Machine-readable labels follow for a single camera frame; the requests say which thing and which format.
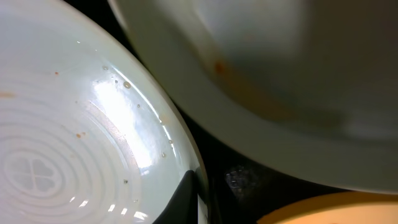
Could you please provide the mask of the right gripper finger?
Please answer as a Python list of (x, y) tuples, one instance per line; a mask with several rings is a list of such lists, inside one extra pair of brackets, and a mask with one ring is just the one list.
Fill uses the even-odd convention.
[(197, 224), (198, 184), (193, 170), (184, 174), (172, 198), (153, 224)]

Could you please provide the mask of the pale blue plate front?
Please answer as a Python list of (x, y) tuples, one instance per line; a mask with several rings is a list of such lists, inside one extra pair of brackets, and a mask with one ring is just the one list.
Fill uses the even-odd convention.
[(1, 2), (1, 222), (153, 223), (184, 174), (184, 120), (143, 65), (63, 1)]

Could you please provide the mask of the pale blue plate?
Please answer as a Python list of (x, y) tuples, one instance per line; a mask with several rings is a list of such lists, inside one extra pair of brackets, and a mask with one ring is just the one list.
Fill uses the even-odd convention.
[(184, 174), (184, 120), (143, 65), (63, 1), (1, 2), (1, 222), (153, 223)]
[(397, 193), (397, 2), (111, 1), (174, 102), (299, 179)]

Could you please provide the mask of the pale blue plate back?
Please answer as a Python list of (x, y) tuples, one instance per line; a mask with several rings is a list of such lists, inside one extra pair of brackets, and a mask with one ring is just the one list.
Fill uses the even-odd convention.
[(174, 102), (299, 179), (397, 193), (397, 2), (111, 1)]

